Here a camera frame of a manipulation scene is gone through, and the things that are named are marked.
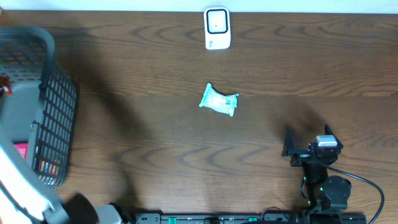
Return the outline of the mint green wipes packet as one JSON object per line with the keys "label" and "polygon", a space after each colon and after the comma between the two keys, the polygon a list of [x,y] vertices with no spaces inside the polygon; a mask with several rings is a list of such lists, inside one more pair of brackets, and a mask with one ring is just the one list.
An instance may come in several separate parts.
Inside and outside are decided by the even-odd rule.
{"label": "mint green wipes packet", "polygon": [[207,83],[199,107],[210,108],[216,112],[228,114],[233,117],[237,107],[239,94],[222,95],[218,93],[211,83]]}

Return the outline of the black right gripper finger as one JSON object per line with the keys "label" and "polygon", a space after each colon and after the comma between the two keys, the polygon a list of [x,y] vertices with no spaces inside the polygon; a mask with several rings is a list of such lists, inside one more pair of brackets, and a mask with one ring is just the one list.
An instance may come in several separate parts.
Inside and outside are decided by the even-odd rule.
{"label": "black right gripper finger", "polygon": [[295,144],[294,144],[292,130],[290,128],[287,128],[284,146],[281,155],[283,157],[292,156],[294,154],[294,151],[295,151]]}
{"label": "black right gripper finger", "polygon": [[[331,128],[327,124],[325,125],[325,135],[334,135],[332,130],[331,130]],[[339,149],[342,149],[343,148],[343,144],[341,143],[341,141],[335,135],[334,135],[334,137],[336,138],[336,140],[338,142],[338,145],[335,146],[335,147],[337,147]]]}

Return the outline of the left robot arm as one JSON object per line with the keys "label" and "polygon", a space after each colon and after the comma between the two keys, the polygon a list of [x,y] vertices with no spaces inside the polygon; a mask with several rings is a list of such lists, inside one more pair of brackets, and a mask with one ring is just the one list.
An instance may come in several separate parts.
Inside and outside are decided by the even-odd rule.
{"label": "left robot arm", "polygon": [[82,194],[64,202],[39,180],[1,128],[1,194],[15,210],[12,223],[135,223],[135,219],[111,203],[94,207]]}

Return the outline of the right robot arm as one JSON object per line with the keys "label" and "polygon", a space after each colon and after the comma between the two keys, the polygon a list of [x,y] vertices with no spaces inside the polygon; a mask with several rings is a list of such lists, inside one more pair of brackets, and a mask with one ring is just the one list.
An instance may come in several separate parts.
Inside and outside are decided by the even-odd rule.
{"label": "right robot arm", "polygon": [[338,175],[328,175],[328,169],[338,160],[342,149],[343,144],[328,125],[325,133],[317,136],[307,149],[297,149],[292,131],[286,132],[282,156],[290,158],[292,167],[303,169],[300,193],[316,212],[348,208],[351,182]]}

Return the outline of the red purple pad package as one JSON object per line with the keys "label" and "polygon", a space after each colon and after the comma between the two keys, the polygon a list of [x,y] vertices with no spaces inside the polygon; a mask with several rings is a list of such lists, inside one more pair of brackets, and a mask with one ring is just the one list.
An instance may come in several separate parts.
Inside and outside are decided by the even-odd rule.
{"label": "red purple pad package", "polygon": [[28,151],[28,144],[26,142],[23,143],[15,143],[14,144],[16,150],[18,153],[21,155],[23,159],[26,159],[27,157],[27,151]]}

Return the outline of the orange snack bar wrapper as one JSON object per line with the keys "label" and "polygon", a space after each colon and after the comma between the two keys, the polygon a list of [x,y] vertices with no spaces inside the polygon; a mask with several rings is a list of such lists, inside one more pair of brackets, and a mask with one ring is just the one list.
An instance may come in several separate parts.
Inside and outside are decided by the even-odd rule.
{"label": "orange snack bar wrapper", "polygon": [[0,84],[1,84],[1,95],[6,94],[8,96],[12,96],[13,92],[11,90],[11,82],[9,77],[1,75],[0,77]]}

